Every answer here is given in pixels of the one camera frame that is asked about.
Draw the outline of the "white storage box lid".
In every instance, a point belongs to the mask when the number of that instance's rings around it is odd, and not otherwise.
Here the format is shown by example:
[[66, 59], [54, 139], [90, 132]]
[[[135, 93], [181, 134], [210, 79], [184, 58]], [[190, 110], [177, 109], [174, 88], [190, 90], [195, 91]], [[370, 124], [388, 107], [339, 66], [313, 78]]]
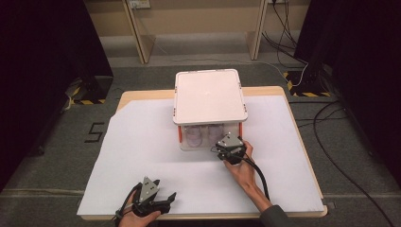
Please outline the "white storage box lid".
[[242, 86], [235, 69], [176, 75], [173, 109], [176, 125], [239, 123], [247, 118]]

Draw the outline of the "wooden post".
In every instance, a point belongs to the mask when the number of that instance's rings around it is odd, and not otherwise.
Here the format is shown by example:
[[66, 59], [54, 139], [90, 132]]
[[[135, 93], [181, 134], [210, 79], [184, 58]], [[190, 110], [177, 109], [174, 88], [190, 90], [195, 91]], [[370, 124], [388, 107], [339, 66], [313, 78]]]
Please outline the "wooden post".
[[256, 61], [258, 59], [267, 9], [268, 0], [258, 0], [257, 8], [254, 9], [252, 13], [252, 26], [249, 31], [245, 32], [245, 40], [252, 61]]
[[156, 37], [148, 34], [134, 0], [123, 0], [123, 4], [131, 27], [131, 33], [136, 41], [140, 62], [143, 64], [149, 63]]

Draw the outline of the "clear plastic storage box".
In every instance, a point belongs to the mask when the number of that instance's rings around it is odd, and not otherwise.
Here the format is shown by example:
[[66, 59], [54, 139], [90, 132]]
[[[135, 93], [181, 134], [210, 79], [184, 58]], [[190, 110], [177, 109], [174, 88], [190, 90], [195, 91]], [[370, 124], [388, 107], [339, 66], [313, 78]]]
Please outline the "clear plastic storage box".
[[214, 123], [179, 126], [180, 148], [185, 151], [209, 149], [226, 134], [242, 135], [241, 123]]

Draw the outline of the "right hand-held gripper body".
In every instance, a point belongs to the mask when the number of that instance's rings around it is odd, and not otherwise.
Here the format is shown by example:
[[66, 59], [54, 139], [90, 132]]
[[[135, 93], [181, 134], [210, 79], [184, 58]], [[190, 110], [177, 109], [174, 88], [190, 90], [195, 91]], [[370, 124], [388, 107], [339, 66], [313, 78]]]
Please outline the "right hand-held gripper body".
[[229, 162], [231, 165], [239, 164], [246, 153], [246, 146], [242, 138], [231, 133], [226, 134], [217, 141], [215, 149], [218, 153], [218, 158]]

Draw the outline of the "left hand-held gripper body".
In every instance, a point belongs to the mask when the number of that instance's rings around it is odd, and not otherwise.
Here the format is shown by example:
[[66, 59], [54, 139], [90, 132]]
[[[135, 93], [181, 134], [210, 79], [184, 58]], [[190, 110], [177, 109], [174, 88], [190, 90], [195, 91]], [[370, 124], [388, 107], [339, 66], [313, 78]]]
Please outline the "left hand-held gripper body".
[[138, 217], [145, 217], [152, 212], [160, 211], [162, 214], [168, 213], [170, 206], [163, 206], [160, 201], [156, 201], [156, 195], [159, 191], [159, 186], [145, 177], [143, 182], [135, 188], [135, 194], [132, 199], [132, 212]]

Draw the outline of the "stand base with hazard tape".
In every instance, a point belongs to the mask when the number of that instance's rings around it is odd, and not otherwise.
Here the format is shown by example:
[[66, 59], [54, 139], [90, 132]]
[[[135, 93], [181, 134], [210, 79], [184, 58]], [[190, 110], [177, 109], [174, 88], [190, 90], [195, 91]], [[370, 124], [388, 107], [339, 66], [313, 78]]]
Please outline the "stand base with hazard tape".
[[66, 95], [70, 98], [71, 104], [93, 105], [104, 104], [107, 94], [113, 83], [113, 77], [94, 76], [92, 83], [77, 79], [70, 84]]
[[328, 88], [319, 77], [305, 76], [302, 71], [287, 71], [283, 76], [292, 96], [330, 96]]

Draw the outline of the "person's right hand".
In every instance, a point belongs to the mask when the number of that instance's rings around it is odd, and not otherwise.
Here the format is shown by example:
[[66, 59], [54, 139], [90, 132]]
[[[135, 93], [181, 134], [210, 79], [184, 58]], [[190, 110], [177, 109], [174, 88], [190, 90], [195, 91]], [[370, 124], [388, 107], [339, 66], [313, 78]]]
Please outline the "person's right hand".
[[242, 160], [237, 165], [224, 161], [223, 164], [225, 164], [235, 181], [245, 192], [249, 193], [256, 188], [254, 169], [246, 161]]

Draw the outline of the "person's left hand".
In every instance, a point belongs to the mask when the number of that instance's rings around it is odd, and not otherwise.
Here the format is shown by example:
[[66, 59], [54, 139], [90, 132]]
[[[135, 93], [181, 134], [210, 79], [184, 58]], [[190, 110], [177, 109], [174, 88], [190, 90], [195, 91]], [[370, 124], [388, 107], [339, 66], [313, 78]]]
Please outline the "person's left hand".
[[123, 216], [120, 219], [117, 227], [147, 227], [161, 215], [160, 211], [155, 211], [145, 217], [136, 216], [132, 212], [131, 208], [128, 207], [129, 204], [132, 204], [132, 199], [133, 196], [130, 196], [127, 204], [124, 207]]

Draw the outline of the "wall socket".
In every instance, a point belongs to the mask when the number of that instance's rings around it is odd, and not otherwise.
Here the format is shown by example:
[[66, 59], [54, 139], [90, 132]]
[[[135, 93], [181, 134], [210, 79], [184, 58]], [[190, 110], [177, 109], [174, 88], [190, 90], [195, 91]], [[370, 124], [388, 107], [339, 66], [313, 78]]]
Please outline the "wall socket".
[[150, 9], [149, 0], [128, 0], [132, 9]]

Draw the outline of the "black curtain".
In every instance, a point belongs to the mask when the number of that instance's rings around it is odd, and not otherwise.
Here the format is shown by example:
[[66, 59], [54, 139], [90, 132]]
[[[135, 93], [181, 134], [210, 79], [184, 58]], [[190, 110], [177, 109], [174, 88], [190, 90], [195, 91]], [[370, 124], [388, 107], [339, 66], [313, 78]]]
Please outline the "black curtain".
[[0, 192], [73, 80], [98, 93], [112, 75], [84, 0], [0, 0]]
[[401, 187], [401, 0], [310, 0], [296, 56], [323, 65]]

